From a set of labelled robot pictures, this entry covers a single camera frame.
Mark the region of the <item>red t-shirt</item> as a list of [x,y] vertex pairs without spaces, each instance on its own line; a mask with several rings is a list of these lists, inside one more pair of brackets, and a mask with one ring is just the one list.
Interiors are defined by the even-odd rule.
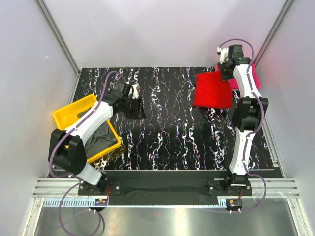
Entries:
[[232,97],[231,86],[221,79],[220,71],[196,75],[193,107],[229,109],[232,107]]

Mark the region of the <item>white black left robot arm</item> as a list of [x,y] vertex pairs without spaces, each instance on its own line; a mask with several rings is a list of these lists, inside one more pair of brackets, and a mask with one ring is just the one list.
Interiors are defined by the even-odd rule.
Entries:
[[95,131],[116,113],[126,119],[145,119],[140,85],[118,81],[74,124],[64,130],[55,129],[50,138],[49,164],[87,182],[93,193],[106,190],[106,176],[87,162],[85,144]]

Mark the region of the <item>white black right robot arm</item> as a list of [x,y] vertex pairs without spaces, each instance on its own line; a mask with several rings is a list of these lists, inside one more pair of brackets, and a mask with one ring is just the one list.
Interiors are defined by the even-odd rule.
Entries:
[[245,57],[242,45],[231,45],[227,48],[219,46],[218,66],[223,81],[234,78],[240,93],[240,100],[232,115],[236,140],[232,161],[223,182],[224,191],[234,195],[238,191],[249,188],[249,157],[252,142],[263,125],[269,101],[258,91],[253,75],[252,59]]

